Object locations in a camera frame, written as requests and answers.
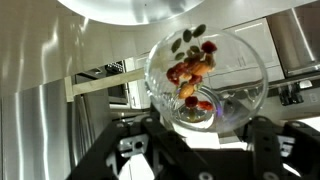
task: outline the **red berry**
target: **red berry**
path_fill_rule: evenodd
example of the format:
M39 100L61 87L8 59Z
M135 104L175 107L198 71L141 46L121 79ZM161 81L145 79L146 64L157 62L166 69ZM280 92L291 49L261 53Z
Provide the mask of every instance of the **red berry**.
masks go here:
M202 76L192 74L192 78L189 80L190 84L198 84L202 81Z
M198 98L196 96L189 96L186 98L185 104L188 108L194 108L198 104Z
M212 43L211 41L206 41L205 43L202 44L201 49L205 53L210 54L210 53L217 50L217 46L214 43Z
M198 107L203 110L212 111L213 105L209 101L199 101Z

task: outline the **wall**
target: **wall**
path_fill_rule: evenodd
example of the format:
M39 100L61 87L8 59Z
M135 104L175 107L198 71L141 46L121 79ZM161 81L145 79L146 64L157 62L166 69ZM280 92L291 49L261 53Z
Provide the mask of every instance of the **wall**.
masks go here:
M0 95L137 56L191 24L226 28L312 1L206 0L184 15L143 26L91 21L58 1L2 1Z

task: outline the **white cabinet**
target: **white cabinet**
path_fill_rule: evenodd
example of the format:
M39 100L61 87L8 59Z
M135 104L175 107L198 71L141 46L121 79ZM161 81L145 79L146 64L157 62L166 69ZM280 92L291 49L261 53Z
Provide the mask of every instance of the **white cabinet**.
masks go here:
M279 58L274 46L271 32L266 18L241 24L227 31L239 36L251 45L259 54L265 66L273 67L280 65ZM257 66L254 59L240 50L240 59L246 67Z
M214 42L218 47L218 51L214 54L217 65L215 71L209 74L209 76L232 72L242 68L239 61L239 48L232 42L232 39L216 35L210 36L208 39L203 38L203 41L207 40Z

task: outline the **dried fruit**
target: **dried fruit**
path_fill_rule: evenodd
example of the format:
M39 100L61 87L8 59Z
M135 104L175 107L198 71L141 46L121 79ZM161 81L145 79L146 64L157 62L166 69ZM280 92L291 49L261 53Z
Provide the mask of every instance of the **dried fruit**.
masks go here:
M206 25L201 24L193 31L193 37L197 38L206 31Z
M217 46L212 43L211 41L206 41L201 45L201 49L205 52L205 53L212 53L214 51L217 50Z
M204 58L204 61L208 64L208 66L210 66L211 68L216 67L216 62L213 59L213 55L212 54L206 54L206 57Z
M198 98L196 96L189 96L184 102L188 108L194 108L198 104Z
M188 49L188 50L187 50L187 56L188 56L188 57L192 57L192 55L193 55L192 51L191 51L190 49Z
M198 46L190 46L190 50L194 53L199 53L200 49Z
M184 32L183 32L183 40L184 42L190 42L192 38L192 33L189 29L186 29Z
M213 105L209 101L199 101L198 107L203 110L212 111Z
M183 56L184 56L184 52L180 52L176 55L176 57L174 59L178 61L178 60L181 60L183 58Z
M189 81L192 78L192 75L190 73L183 73L180 77Z
M183 62L189 63L191 60L192 60L191 57L186 57L186 58L184 58Z
M203 84L203 81L201 81L200 83L194 85L194 90L199 91L202 88Z
M194 54L192 57L190 57L190 60L188 61L188 66L187 68L191 70L194 68L194 66L200 62L200 56L198 54Z
M172 44L172 47L171 47L171 51L172 53L175 53L181 46L181 38L177 39L173 44Z
M201 81L202 81L202 76L192 74L192 78L189 80L189 84L198 84Z

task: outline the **kitchen cabinet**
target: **kitchen cabinet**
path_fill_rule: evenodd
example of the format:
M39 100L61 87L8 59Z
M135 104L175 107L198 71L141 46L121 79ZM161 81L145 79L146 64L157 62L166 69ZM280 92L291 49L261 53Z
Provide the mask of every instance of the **kitchen cabinet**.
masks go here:
M266 67L269 82L284 79L266 18L231 27L226 31L239 36L257 51ZM261 75L255 59L237 44L226 39L221 41L221 37L210 37L217 44L219 53L215 56L215 71L209 73L204 81L210 82L212 88L220 88L258 80Z
M205 41L212 41L218 47L218 51L214 54L217 65L213 74L232 72L242 68L239 61L239 48L233 43L232 39L213 35L208 38L204 37L203 42Z
M280 65L266 18L251 21L226 30L239 36L251 45L257 51L267 68ZM241 59L246 67L257 66L253 58L242 53L245 51L240 50L239 52L239 59Z

